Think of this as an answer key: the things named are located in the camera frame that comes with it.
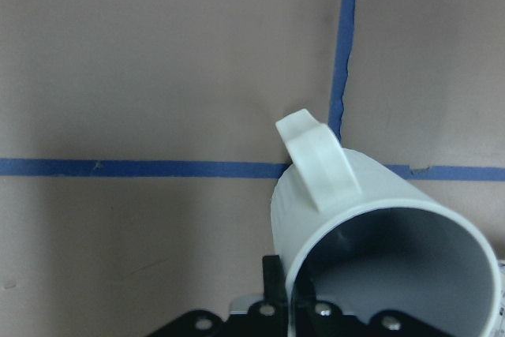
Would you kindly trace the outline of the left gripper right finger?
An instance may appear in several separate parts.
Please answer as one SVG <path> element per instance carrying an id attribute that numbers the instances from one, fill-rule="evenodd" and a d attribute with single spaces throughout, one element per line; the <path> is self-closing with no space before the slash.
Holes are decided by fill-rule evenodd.
<path id="1" fill-rule="evenodd" d="M 305 307 L 316 300 L 316 289 L 309 273 L 299 273 L 294 281 L 292 306 Z"/>

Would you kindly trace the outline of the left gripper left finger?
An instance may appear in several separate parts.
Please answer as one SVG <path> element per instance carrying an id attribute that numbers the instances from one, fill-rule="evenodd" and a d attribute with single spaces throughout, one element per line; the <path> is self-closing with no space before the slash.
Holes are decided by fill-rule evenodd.
<path id="1" fill-rule="evenodd" d="M 264 304 L 271 305 L 276 311 L 286 313 L 289 300 L 285 287 L 285 274 L 278 255 L 262 257 Z"/>

